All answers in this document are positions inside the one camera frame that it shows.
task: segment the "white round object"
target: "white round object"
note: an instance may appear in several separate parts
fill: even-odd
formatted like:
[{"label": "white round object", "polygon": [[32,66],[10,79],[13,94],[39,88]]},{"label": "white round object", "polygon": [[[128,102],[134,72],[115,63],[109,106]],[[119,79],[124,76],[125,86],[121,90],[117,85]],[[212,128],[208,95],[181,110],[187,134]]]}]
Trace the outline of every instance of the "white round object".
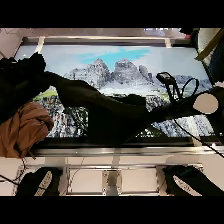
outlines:
[{"label": "white round object", "polygon": [[203,93],[197,97],[193,108],[204,114],[212,114],[219,107],[218,100],[209,93]]}]

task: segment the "display screen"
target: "display screen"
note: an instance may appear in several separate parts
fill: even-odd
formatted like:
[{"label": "display screen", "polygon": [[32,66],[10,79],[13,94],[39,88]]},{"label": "display screen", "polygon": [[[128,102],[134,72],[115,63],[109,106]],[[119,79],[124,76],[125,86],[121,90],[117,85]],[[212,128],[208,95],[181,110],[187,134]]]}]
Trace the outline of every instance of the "display screen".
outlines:
[{"label": "display screen", "polygon": [[[30,57],[34,46],[21,46],[16,59]],[[136,94],[146,97],[146,107],[152,108],[169,102],[165,86],[156,78],[157,73],[168,72],[176,78],[181,89],[190,78],[200,81],[197,92],[211,88],[211,83],[201,62],[195,60],[194,48],[150,46],[91,46],[44,45],[41,54],[46,61],[46,71],[71,80],[84,80],[107,96],[124,97]],[[190,82],[184,96],[193,93],[195,82]],[[83,137],[88,127],[85,108],[65,108],[57,91],[50,87],[33,99],[42,104],[54,120],[48,137]],[[195,136],[210,136],[213,129],[203,115],[177,119],[178,123]],[[138,137],[188,136],[174,121],[153,123]]]}]

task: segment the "metal bracket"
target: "metal bracket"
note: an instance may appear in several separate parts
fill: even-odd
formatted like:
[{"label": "metal bracket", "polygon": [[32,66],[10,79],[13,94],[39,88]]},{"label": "metal bracket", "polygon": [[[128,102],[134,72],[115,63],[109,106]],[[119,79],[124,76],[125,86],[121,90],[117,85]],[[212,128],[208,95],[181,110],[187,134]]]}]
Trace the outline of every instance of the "metal bracket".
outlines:
[{"label": "metal bracket", "polygon": [[102,173],[102,193],[107,196],[118,196],[122,193],[121,170],[104,170]]}]

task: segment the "sky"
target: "sky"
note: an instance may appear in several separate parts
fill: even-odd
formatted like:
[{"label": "sky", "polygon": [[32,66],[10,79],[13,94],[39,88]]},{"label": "sky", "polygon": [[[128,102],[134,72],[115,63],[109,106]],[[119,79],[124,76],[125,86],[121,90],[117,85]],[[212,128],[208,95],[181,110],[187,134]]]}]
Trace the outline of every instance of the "sky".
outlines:
[{"label": "sky", "polygon": [[[16,59],[30,57],[36,46],[21,46]],[[110,72],[115,63],[128,59],[137,67],[144,65],[148,72],[169,72],[171,75],[191,75],[206,79],[207,74],[201,62],[194,58],[193,48],[166,48],[148,46],[91,46],[91,45],[44,45],[41,53],[47,63],[46,70],[59,75],[69,73],[74,68],[86,68],[97,58],[101,58]]]}]

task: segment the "mountain image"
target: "mountain image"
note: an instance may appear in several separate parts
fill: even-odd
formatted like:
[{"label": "mountain image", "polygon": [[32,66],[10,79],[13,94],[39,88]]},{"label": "mountain image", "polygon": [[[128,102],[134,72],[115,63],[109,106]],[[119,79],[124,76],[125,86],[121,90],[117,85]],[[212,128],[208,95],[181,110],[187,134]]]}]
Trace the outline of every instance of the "mountain image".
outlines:
[{"label": "mountain image", "polygon": [[[156,78],[156,74],[148,71],[146,66],[136,66],[125,58],[115,63],[113,71],[110,71],[106,63],[101,58],[98,58],[88,64],[86,68],[72,69],[69,73],[65,73],[64,77],[70,80],[86,81],[102,94],[108,96],[127,96],[129,94],[144,96],[149,111],[169,102],[166,88]],[[179,88],[182,88],[190,78],[193,77],[181,74],[175,76]],[[199,81],[198,92],[211,88],[209,79]],[[194,88],[195,82],[192,81],[186,86],[184,96],[191,95]],[[79,137],[86,135],[88,111],[85,108],[65,109],[57,94],[46,94],[34,100],[40,102],[54,119],[54,128],[48,137]],[[183,128],[196,136],[209,136],[213,133],[210,123],[203,115],[181,118],[177,121]],[[188,136],[172,120],[154,123],[153,127],[170,137]],[[153,133],[153,130],[146,129],[139,133],[139,136],[153,137],[157,135]]]}]

